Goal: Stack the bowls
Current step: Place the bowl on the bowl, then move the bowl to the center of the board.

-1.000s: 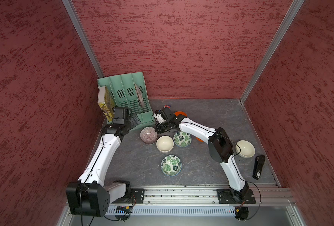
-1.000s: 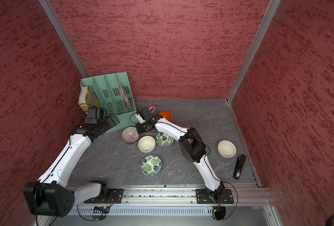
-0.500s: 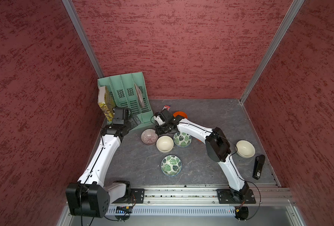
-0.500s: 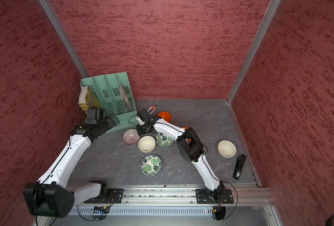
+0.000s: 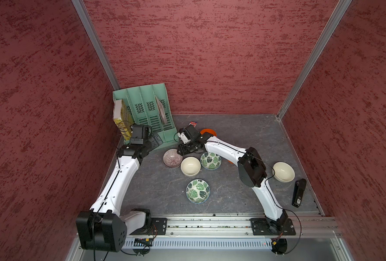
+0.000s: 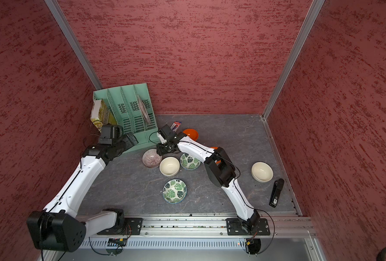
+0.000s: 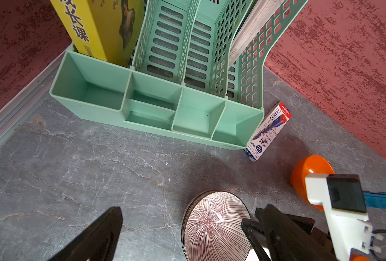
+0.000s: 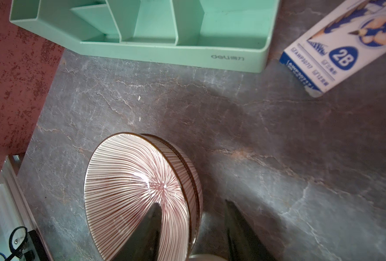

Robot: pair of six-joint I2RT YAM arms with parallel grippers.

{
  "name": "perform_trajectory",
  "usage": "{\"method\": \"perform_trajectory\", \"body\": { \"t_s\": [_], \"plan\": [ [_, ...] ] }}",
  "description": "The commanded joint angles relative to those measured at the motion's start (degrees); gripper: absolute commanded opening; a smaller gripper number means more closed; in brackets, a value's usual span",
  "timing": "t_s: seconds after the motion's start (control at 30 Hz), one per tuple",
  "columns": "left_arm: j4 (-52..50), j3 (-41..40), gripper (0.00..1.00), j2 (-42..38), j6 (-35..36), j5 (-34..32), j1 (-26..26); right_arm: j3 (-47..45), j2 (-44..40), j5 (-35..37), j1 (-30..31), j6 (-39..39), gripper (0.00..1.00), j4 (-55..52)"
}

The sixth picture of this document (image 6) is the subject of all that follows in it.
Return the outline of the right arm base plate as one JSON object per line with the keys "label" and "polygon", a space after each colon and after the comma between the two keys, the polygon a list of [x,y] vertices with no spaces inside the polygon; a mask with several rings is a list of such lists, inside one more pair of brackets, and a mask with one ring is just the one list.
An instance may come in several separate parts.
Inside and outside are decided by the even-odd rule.
{"label": "right arm base plate", "polygon": [[270,228],[267,219],[259,219],[254,226],[247,225],[239,218],[226,219],[227,234],[229,236],[270,236]]}

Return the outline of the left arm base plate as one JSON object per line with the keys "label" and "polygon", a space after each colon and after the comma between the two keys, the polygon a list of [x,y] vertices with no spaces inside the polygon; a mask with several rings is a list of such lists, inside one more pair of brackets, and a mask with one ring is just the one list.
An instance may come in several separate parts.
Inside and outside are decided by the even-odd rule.
{"label": "left arm base plate", "polygon": [[143,226],[142,218],[124,218],[119,220],[116,225],[111,228],[104,229],[97,233],[99,236],[138,236]]}

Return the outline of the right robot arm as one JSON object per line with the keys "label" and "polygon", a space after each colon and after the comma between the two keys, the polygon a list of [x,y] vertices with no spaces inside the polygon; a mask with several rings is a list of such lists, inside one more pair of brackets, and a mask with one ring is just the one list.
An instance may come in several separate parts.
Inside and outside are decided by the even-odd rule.
{"label": "right robot arm", "polygon": [[157,137],[159,138],[157,152],[160,156],[182,152],[204,164],[210,181],[222,188],[231,200],[244,233],[251,234],[260,220],[260,214],[241,190],[237,168],[225,150],[221,147],[213,149],[200,144],[185,133],[176,133],[168,125],[157,131]]}

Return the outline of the purple striped bowl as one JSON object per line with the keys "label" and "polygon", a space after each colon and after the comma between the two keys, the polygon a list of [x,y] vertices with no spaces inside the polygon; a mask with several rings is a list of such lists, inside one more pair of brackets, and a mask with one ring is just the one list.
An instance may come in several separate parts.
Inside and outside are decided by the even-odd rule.
{"label": "purple striped bowl", "polygon": [[156,168],[160,165],[163,157],[157,153],[156,149],[150,149],[143,154],[142,162],[148,168]]}

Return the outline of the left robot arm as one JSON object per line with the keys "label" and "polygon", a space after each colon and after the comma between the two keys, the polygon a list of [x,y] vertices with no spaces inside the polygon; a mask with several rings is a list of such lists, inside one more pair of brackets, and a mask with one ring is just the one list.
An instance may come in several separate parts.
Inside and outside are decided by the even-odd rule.
{"label": "left robot arm", "polygon": [[121,209],[105,209],[81,220],[77,215],[89,188],[107,164],[137,144],[134,134],[125,134],[119,125],[102,127],[98,143],[85,149],[77,168],[58,194],[42,211],[32,212],[27,218],[36,249],[74,252],[86,238],[99,232],[125,230]]}

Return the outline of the orange bowl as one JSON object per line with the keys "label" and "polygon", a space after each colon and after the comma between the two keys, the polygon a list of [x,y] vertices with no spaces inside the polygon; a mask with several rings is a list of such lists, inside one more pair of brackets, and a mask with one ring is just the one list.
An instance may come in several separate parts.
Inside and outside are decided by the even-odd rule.
{"label": "orange bowl", "polygon": [[196,141],[199,137],[198,131],[192,128],[185,129],[183,133],[189,136],[194,141]]}
{"label": "orange bowl", "polygon": [[[218,149],[218,147],[211,147],[213,150],[217,150]],[[220,163],[221,163],[221,159],[220,159],[220,157],[219,156],[215,156],[214,157],[214,162],[215,162],[215,164],[216,165],[219,165]]]}

